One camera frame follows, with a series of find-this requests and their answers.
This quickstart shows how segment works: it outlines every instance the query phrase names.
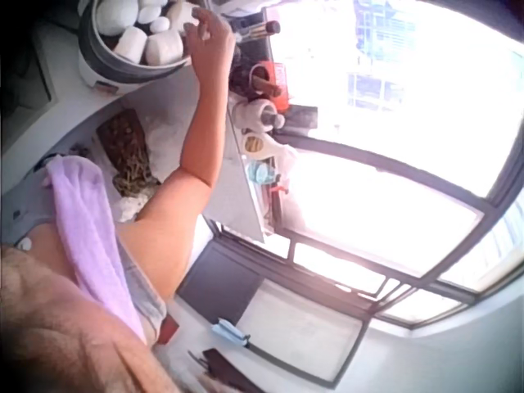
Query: fingers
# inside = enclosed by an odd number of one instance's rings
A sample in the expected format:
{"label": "fingers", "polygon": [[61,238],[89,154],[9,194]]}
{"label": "fingers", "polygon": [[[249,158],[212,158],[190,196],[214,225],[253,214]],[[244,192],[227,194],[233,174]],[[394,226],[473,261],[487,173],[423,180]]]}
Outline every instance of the fingers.
{"label": "fingers", "polygon": [[193,8],[192,15],[197,18],[201,24],[207,26],[211,37],[217,34],[223,34],[229,29],[229,25],[224,23],[218,15],[205,8]]}
{"label": "fingers", "polygon": [[189,52],[192,52],[201,41],[198,37],[198,29],[193,23],[185,23],[183,28],[186,30],[187,48],[189,49]]}

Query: purple towel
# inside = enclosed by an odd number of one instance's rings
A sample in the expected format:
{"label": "purple towel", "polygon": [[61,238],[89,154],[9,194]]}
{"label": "purple towel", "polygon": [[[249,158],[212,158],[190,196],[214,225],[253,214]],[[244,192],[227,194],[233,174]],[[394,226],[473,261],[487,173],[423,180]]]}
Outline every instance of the purple towel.
{"label": "purple towel", "polygon": [[57,156],[46,168],[55,197],[58,233],[80,289],[146,342],[125,281],[100,168],[78,156]]}

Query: cosmetic item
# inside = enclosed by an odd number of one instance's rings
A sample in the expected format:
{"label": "cosmetic item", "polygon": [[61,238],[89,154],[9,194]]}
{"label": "cosmetic item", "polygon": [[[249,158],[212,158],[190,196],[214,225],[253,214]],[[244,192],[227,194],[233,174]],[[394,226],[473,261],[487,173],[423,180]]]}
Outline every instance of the cosmetic item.
{"label": "cosmetic item", "polygon": [[150,66],[163,66],[180,60],[183,42],[177,30],[169,29],[150,35],[146,44],[146,62]]}
{"label": "cosmetic item", "polygon": [[242,137],[242,153],[253,160],[265,160],[273,156],[298,157],[298,151],[289,145],[276,142],[266,133],[246,133]]}
{"label": "cosmetic item", "polygon": [[146,47],[147,35],[139,28],[128,27],[113,52],[135,64],[139,64],[142,59],[144,48]]}
{"label": "cosmetic item", "polygon": [[253,87],[253,77],[269,79],[269,72],[263,65],[243,56],[235,56],[231,71],[229,72],[229,90],[247,98],[248,101],[255,100],[262,93]]}
{"label": "cosmetic item", "polygon": [[273,124],[262,122],[262,113],[276,114],[275,105],[270,100],[254,100],[239,102],[233,108],[233,124],[239,129],[249,129],[255,133],[267,133],[273,129]]}
{"label": "cosmetic item", "polygon": [[280,33],[280,23],[276,20],[271,20],[269,22],[262,22],[246,29],[239,30],[235,35],[238,43],[246,43],[248,41],[266,38],[278,33]]}
{"label": "cosmetic item", "polygon": [[137,0],[104,0],[97,8],[98,33],[120,35],[138,18]]}
{"label": "cosmetic item", "polygon": [[152,21],[160,16],[162,8],[159,6],[144,7],[138,13],[138,23],[141,25],[149,25]]}
{"label": "cosmetic item", "polygon": [[274,85],[277,85],[282,90],[278,97],[271,97],[269,99],[277,107],[279,113],[285,113],[289,108],[289,92],[287,91],[287,77],[286,66],[282,63],[274,63],[272,61],[260,61],[260,64],[268,71],[269,77],[267,80]]}
{"label": "cosmetic item", "polygon": [[277,113],[274,107],[265,108],[260,115],[260,121],[264,125],[271,125],[274,129],[281,129],[286,123],[286,118]]}
{"label": "cosmetic item", "polygon": [[263,161],[253,161],[247,166],[247,177],[257,184],[273,184],[278,182],[280,175],[275,168]]}
{"label": "cosmetic item", "polygon": [[171,8],[167,11],[167,18],[171,26],[170,29],[175,29],[179,33],[184,34],[183,25],[185,23],[193,23],[198,25],[198,20],[193,18],[192,11],[196,5],[184,0],[178,0]]}
{"label": "cosmetic item", "polygon": [[153,34],[158,34],[162,33],[163,31],[169,30],[169,19],[167,19],[165,16],[160,16],[156,18],[149,25],[149,30]]}
{"label": "cosmetic item", "polygon": [[256,75],[251,76],[251,87],[260,94],[267,94],[270,97],[278,97],[282,94],[282,89],[276,84],[272,84],[267,79]]}

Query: lotion bottle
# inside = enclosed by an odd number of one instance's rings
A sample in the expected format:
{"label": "lotion bottle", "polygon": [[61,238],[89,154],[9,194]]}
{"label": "lotion bottle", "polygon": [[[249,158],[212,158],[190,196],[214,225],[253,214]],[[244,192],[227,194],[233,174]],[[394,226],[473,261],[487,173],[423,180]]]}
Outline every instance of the lotion bottle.
{"label": "lotion bottle", "polygon": [[298,152],[293,147],[276,142],[266,133],[243,135],[242,153],[253,160],[265,160],[273,156],[298,156]]}

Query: bottle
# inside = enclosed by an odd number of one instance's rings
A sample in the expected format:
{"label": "bottle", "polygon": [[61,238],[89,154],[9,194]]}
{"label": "bottle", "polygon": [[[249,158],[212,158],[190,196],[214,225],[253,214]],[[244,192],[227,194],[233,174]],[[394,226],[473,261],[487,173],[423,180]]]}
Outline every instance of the bottle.
{"label": "bottle", "polygon": [[275,168],[262,161],[253,161],[247,166],[247,177],[257,184],[273,184],[278,181],[280,175]]}
{"label": "bottle", "polygon": [[293,147],[276,142],[266,133],[246,133],[242,137],[241,148],[242,153],[253,160],[265,160],[273,156],[298,156]]}
{"label": "bottle", "polygon": [[273,124],[262,122],[262,113],[277,113],[275,105],[270,100],[254,100],[239,102],[233,108],[233,124],[239,129],[250,129],[256,133],[267,133],[273,129]]}

